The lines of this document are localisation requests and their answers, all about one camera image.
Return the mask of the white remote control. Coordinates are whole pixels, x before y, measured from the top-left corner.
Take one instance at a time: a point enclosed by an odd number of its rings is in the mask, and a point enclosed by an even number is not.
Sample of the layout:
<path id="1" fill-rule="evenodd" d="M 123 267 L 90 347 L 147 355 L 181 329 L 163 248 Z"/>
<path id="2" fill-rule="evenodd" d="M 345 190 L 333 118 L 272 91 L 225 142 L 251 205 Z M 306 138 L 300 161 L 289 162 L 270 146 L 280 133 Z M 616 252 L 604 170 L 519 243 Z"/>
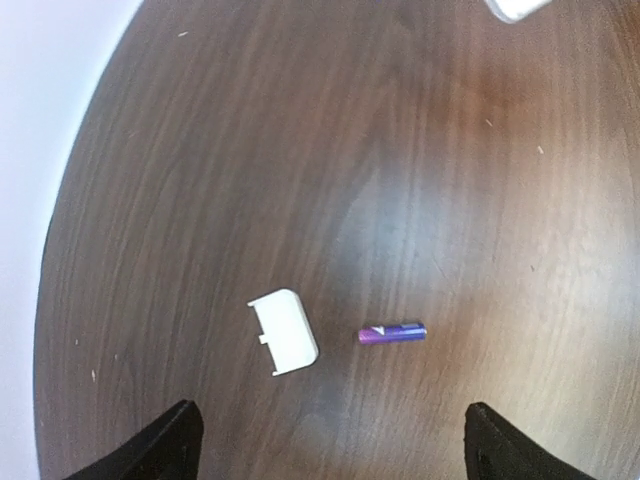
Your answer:
<path id="1" fill-rule="evenodd" d="M 550 0 L 485 0 L 485 3 L 499 20 L 513 24 L 548 5 Z"/>

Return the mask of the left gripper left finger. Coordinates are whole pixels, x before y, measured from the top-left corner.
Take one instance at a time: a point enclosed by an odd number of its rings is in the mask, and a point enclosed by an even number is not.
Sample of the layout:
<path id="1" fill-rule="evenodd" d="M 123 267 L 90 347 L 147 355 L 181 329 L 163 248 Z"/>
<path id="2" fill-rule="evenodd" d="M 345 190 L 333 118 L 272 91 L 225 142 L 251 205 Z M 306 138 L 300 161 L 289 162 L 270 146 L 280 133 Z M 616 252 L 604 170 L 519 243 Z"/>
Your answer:
<path id="1" fill-rule="evenodd" d="M 109 455 L 69 476 L 88 479 L 195 479 L 204 434 L 195 402 L 181 400 Z"/>

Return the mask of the purple AAA battery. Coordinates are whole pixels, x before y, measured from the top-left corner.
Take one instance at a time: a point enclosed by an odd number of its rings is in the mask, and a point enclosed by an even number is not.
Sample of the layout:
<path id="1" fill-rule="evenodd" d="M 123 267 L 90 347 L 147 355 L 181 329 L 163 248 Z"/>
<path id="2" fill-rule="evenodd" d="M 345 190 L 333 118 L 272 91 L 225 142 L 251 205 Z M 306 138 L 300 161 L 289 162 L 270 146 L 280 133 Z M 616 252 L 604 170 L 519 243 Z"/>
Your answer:
<path id="1" fill-rule="evenodd" d="M 422 323 L 368 326 L 358 332 L 358 341 L 363 345 L 422 341 L 427 329 Z"/>

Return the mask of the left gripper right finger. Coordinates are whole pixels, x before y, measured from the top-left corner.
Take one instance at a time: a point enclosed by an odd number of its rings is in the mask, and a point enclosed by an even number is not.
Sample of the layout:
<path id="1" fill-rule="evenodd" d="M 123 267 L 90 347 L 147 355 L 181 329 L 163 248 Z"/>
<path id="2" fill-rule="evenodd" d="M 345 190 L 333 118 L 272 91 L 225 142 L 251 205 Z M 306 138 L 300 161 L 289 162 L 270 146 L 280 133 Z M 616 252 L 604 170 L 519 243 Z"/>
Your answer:
<path id="1" fill-rule="evenodd" d="M 466 410 L 464 459 L 468 479 L 591 479 L 483 402 Z"/>

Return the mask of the white battery cover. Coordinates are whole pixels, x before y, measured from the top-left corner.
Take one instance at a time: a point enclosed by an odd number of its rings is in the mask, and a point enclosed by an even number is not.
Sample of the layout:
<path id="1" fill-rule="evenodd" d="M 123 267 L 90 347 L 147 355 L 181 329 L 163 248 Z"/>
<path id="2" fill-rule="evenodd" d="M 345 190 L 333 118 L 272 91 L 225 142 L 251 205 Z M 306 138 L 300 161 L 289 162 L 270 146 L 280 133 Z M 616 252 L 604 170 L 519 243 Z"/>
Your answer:
<path id="1" fill-rule="evenodd" d="M 261 345 L 266 345 L 274 364 L 274 377 L 311 366 L 319 356 L 314 334 L 297 293 L 279 289 L 247 306 L 257 316 L 262 333 Z"/>

